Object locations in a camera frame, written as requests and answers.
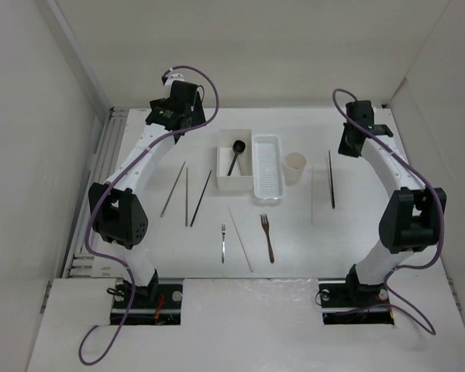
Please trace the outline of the beige spoon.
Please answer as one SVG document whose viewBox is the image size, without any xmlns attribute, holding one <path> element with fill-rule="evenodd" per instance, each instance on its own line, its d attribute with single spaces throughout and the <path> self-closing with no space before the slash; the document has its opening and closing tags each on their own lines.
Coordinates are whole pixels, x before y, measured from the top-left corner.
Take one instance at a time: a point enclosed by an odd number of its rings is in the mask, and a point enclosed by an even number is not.
<svg viewBox="0 0 465 372">
<path fill-rule="evenodd" d="M 244 159 L 243 155 L 239 155 L 237 159 L 237 163 L 239 164 L 239 171 L 242 176 L 246 176 L 246 168 L 244 166 Z"/>
</svg>

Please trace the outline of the grey metal chopstick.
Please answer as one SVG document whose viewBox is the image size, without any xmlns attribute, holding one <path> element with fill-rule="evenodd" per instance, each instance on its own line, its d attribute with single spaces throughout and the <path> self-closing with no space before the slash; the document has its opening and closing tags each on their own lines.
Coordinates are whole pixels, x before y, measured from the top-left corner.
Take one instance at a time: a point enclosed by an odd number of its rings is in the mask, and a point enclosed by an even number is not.
<svg viewBox="0 0 465 372">
<path fill-rule="evenodd" d="M 161 218 L 164 217 L 164 214 L 165 214 L 165 212 L 167 211 L 167 207 L 168 207 L 168 205 L 169 205 L 169 203 L 170 203 L 170 200 L 171 200 L 171 198 L 172 198 L 172 196 L 173 196 L 174 190 L 175 190 L 175 188 L 177 187 L 177 183 L 179 182 L 179 179 L 180 179 L 180 177 L 181 177 L 181 174 L 182 174 L 182 172 L 183 172 L 183 170 L 184 170 L 184 166 L 185 166 L 185 165 L 186 165 L 186 161 L 184 161 L 183 164 L 181 165 L 181 169 L 179 170 L 179 172 L 178 172 L 178 174 L 177 174 L 177 177 L 176 177 L 176 179 L 175 179 L 175 181 L 174 181 L 174 183 L 173 183 L 173 185 L 172 185 L 172 188 L 171 188 L 171 190 L 170 190 L 170 193 L 169 193 L 169 195 L 167 196 L 167 200 L 165 201 L 165 204 L 164 204 L 164 206 L 163 206 L 163 209 L 162 209 L 162 211 L 161 211 L 161 213 L 160 213 L 160 217 L 161 217 Z"/>
</svg>

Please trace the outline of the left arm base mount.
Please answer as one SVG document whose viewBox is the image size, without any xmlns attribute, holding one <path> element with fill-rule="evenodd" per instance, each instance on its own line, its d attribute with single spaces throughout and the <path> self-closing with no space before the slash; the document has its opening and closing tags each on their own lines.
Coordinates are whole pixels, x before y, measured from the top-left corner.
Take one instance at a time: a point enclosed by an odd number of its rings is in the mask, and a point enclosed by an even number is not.
<svg viewBox="0 0 465 372">
<path fill-rule="evenodd" d="M 182 280 L 165 279 L 158 284 L 157 294 L 152 299 L 146 300 L 137 294 L 124 324 L 128 326 L 179 326 L 183 289 Z M 109 321 L 112 326 L 115 326 L 122 320 L 129 304 L 130 283 L 117 281 L 114 287 L 106 291 L 112 296 Z"/>
</svg>

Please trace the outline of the black spoon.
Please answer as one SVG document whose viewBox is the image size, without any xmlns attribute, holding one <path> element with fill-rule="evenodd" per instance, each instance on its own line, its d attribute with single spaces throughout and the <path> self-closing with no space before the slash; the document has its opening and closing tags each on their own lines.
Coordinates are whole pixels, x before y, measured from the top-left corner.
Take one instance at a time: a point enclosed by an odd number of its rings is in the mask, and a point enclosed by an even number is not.
<svg viewBox="0 0 465 372">
<path fill-rule="evenodd" d="M 246 143 L 243 142 L 242 140 L 238 139 L 234 142 L 234 144 L 232 145 L 232 151 L 233 151 L 233 158 L 232 158 L 232 161 L 231 161 L 231 164 L 229 166 L 229 170 L 228 170 L 228 174 L 227 176 L 230 176 L 233 172 L 233 169 L 235 167 L 235 164 L 236 164 L 236 161 L 237 161 L 237 158 L 239 155 L 241 155 L 245 149 L 246 149 Z"/>
</svg>

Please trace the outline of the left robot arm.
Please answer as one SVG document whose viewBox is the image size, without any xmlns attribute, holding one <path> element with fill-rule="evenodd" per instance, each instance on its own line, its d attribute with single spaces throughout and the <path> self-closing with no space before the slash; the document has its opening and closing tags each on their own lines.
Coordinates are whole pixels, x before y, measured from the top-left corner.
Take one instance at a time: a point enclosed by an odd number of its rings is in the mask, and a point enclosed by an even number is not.
<svg viewBox="0 0 465 372">
<path fill-rule="evenodd" d="M 150 103 L 143 131 L 122 165 L 88 190 L 90 212 L 96 214 L 90 219 L 92 229 L 102 241 L 115 244 L 113 253 L 90 252 L 131 270 L 133 275 L 119 290 L 124 299 L 131 296 L 144 308 L 157 300 L 158 274 L 142 246 L 149 222 L 139 196 L 159 162 L 183 136 L 180 131 L 205 123 L 197 84 L 186 82 L 182 74 L 172 74 L 164 84 L 169 95 Z"/>
</svg>

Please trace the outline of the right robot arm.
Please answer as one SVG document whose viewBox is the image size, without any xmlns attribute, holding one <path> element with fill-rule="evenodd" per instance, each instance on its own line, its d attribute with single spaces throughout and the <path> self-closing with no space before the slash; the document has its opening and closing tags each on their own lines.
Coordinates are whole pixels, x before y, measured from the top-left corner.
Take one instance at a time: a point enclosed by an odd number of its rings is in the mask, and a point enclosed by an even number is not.
<svg viewBox="0 0 465 372">
<path fill-rule="evenodd" d="M 446 207 L 442 188 L 430 188 L 401 154 L 393 132 L 377 125 L 371 102 L 346 103 L 346 118 L 338 153 L 365 159 L 389 197 L 379 221 L 379 240 L 367 256 L 350 268 L 343 295 L 360 306 L 384 288 L 384 278 L 413 253 L 439 242 L 439 216 Z"/>
</svg>

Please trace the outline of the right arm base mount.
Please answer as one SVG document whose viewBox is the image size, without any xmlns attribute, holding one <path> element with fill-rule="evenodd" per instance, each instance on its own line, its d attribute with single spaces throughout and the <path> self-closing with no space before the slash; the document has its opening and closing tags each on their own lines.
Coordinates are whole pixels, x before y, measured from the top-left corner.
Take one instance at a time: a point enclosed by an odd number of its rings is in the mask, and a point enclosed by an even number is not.
<svg viewBox="0 0 465 372">
<path fill-rule="evenodd" d="M 344 279 L 319 281 L 315 296 L 325 326 L 394 325 L 388 291 L 383 285 L 352 292 Z"/>
</svg>

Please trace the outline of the black chopstick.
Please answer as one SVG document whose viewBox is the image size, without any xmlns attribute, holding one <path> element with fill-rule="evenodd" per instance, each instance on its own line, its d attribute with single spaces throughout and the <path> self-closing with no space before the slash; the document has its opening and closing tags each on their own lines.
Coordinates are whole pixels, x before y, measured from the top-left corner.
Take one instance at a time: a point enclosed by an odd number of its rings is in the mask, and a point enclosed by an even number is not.
<svg viewBox="0 0 465 372">
<path fill-rule="evenodd" d="M 207 176 L 206 181 L 205 181 L 205 184 L 203 186 L 203 189 L 201 190 L 201 194 L 200 194 L 200 197 L 198 199 L 198 203 L 196 205 L 195 211 L 194 211 L 192 219 L 191 219 L 190 227 L 193 227 L 193 225 L 195 224 L 195 220 L 197 218 L 197 214 L 198 214 L 198 211 L 200 209 L 200 206 L 201 206 L 202 200 L 204 198 L 204 195 L 205 195 L 206 189 L 208 187 L 208 183 L 209 183 L 209 180 L 210 180 L 211 176 L 212 176 L 212 170 L 209 171 L 208 176 Z"/>
<path fill-rule="evenodd" d="M 331 206 L 332 209 L 336 208 L 336 200 L 334 194 L 334 184 L 333 184 L 333 173 L 332 173 L 332 156 L 331 151 L 328 150 L 328 162 L 329 162 L 329 190 L 330 190 L 330 198 L 331 198 Z"/>
</svg>

